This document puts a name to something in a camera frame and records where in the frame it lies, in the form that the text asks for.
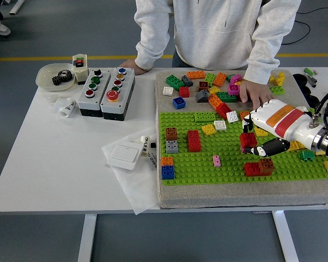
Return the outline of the person's right hand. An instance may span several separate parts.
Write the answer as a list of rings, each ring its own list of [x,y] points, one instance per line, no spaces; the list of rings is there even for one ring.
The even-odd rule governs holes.
[[[122,64],[119,65],[119,67],[122,68],[132,68],[134,70],[134,74],[135,75],[142,75],[145,74],[149,71],[151,71],[151,69],[143,69],[141,67],[139,67],[134,59],[128,59],[125,62],[123,62]]]

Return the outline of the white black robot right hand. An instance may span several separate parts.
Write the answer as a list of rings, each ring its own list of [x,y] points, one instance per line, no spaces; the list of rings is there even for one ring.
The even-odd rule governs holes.
[[[242,121],[243,132],[247,133],[254,127],[259,127],[274,136],[262,145],[244,146],[245,153],[260,157],[270,157],[287,151],[292,141],[299,141],[305,148],[314,152],[320,151],[319,139],[322,125],[310,128],[311,117],[305,112],[272,99],[251,111]]]

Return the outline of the person's left hand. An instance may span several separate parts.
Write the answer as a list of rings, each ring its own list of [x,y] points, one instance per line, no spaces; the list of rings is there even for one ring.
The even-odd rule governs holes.
[[[250,99],[254,110],[259,108],[263,103],[275,98],[267,85],[257,84],[248,80],[243,80],[239,89],[241,102],[246,103]]]

